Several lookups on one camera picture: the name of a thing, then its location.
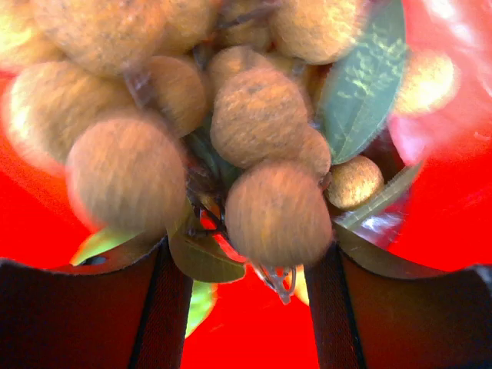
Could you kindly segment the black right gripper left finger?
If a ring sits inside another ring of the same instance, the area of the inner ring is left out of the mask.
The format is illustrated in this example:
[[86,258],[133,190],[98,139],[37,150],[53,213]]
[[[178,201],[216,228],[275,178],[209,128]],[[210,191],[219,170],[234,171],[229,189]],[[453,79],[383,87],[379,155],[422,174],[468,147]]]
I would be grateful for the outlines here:
[[178,368],[192,281],[168,240],[120,270],[42,270],[1,262],[3,368]]

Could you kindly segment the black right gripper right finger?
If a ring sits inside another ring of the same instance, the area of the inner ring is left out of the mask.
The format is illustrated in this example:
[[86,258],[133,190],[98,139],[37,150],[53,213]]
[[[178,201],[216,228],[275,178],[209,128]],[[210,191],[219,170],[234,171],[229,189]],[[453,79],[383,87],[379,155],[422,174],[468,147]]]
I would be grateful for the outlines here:
[[491,268],[390,278],[332,246],[305,271],[322,368],[489,368]]

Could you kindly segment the brown longan fruit bunch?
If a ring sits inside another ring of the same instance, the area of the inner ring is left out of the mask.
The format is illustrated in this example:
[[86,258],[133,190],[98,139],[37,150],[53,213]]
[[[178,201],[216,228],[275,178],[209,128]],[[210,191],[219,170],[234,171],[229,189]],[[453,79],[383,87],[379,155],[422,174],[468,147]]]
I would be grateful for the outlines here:
[[399,1],[3,1],[5,136],[100,227],[73,265],[166,236],[190,278],[251,264],[289,302],[333,241],[390,242],[420,167],[386,180],[366,150],[456,93],[403,20]]

